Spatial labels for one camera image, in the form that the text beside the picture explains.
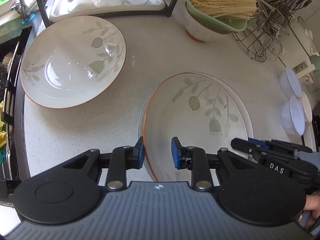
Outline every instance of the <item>human hand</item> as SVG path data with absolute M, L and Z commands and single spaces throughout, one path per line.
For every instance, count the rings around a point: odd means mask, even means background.
M 306 227 L 311 227 L 320 215 L 320 192 L 314 195 L 306 195 L 306 205 L 304 210 L 312 211 Z

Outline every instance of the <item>white bowl with orange base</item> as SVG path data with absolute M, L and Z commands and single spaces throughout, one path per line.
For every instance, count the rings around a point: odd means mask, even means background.
M 216 41 L 223 39 L 230 32 L 219 32 L 219 30 L 212 30 L 197 22 L 188 12 L 187 8 L 183 8 L 182 15 L 184 17 L 184 24 L 188 36 L 194 41 Z

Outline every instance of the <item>white speckled countertop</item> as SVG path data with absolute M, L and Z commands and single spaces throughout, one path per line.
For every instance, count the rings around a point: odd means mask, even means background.
M 121 145 L 134 145 L 139 115 L 150 92 L 166 78 L 188 71 L 211 74 L 233 88 L 248 109 L 255 138 L 298 141 L 298 136 L 284 132 L 280 121 L 280 107 L 287 100 L 278 82 L 284 66 L 280 62 L 251 60 L 231 35 L 211 43 L 191 40 L 183 27 L 184 2 L 178 0 L 170 18 L 109 19 L 124 35 L 127 57 L 115 82 L 92 101 L 53 110 L 26 97 L 25 139 L 32 176 L 90 148 L 105 153 Z M 314 106 L 318 93 L 309 99 Z M 127 171 L 127 178 L 151 181 L 145 167 Z M 5 235 L 19 221 L 11 208 L 0 206 L 0 214 L 2 223 L 7 220 L 0 225 L 0 233 Z

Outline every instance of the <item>black circular pad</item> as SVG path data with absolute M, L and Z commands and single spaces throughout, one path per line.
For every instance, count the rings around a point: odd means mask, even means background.
M 101 190 L 81 169 L 54 167 L 21 183 L 13 205 L 22 220 L 37 224 L 66 224 L 89 214 Z
M 278 226 L 297 221 L 306 195 L 294 180 L 261 167 L 232 174 L 219 190 L 219 202 L 244 222 Z
M 64 182 L 48 182 L 36 189 L 36 197 L 46 203 L 59 203 L 67 200 L 73 193 L 72 187 Z

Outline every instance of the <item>white tray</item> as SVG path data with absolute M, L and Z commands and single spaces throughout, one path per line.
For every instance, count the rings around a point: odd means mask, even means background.
M 93 15 L 107 12 L 122 12 L 122 11 L 160 11 L 164 9 L 164 0 L 148 0 L 146 4 L 122 4 L 110 7 L 98 7 L 98 0 L 92 0 L 93 6 L 90 9 L 69 13 L 67 11 L 68 0 L 54 0 L 49 20 L 52 22 L 58 22 L 60 20 L 81 15 Z

